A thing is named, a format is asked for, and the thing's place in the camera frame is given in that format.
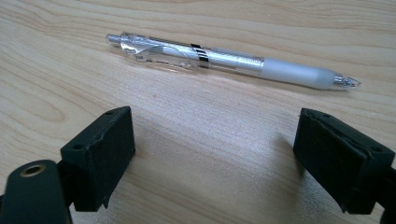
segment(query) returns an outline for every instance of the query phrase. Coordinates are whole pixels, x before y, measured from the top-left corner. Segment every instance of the light wood surface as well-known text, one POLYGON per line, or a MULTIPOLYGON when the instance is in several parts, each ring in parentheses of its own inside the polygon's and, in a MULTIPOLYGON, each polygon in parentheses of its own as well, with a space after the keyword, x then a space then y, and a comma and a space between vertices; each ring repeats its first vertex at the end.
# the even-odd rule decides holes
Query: light wood surface
POLYGON ((378 223, 379 205, 343 214, 292 145, 308 107, 396 148, 395 15, 391 0, 0 1, 0 191, 129 105, 136 155, 109 208, 75 223, 378 223), (153 69, 107 44, 122 31, 327 67, 362 87, 153 69))

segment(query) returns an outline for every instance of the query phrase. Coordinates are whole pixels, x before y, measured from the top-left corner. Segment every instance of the white pen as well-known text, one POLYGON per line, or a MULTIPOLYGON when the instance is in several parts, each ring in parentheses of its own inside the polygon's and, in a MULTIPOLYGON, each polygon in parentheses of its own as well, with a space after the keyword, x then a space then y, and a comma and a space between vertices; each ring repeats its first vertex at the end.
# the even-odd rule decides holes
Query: white pen
POLYGON ((187 69, 214 68, 321 90, 349 90, 361 84, 351 77, 326 68, 256 57, 227 49, 203 48, 199 45, 128 33, 108 35, 107 40, 144 63, 167 64, 187 69))

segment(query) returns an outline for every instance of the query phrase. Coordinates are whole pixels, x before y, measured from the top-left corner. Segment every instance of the silver pen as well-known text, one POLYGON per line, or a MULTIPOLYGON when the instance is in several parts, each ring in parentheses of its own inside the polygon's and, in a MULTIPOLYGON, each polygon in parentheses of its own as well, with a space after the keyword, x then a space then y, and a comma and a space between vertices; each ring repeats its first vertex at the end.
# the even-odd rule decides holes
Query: silver pen
POLYGON ((139 62, 167 64, 186 69, 204 67, 289 82, 320 90, 349 90, 358 80, 320 67, 289 63, 227 49, 203 48, 151 36, 122 33, 107 40, 139 62))

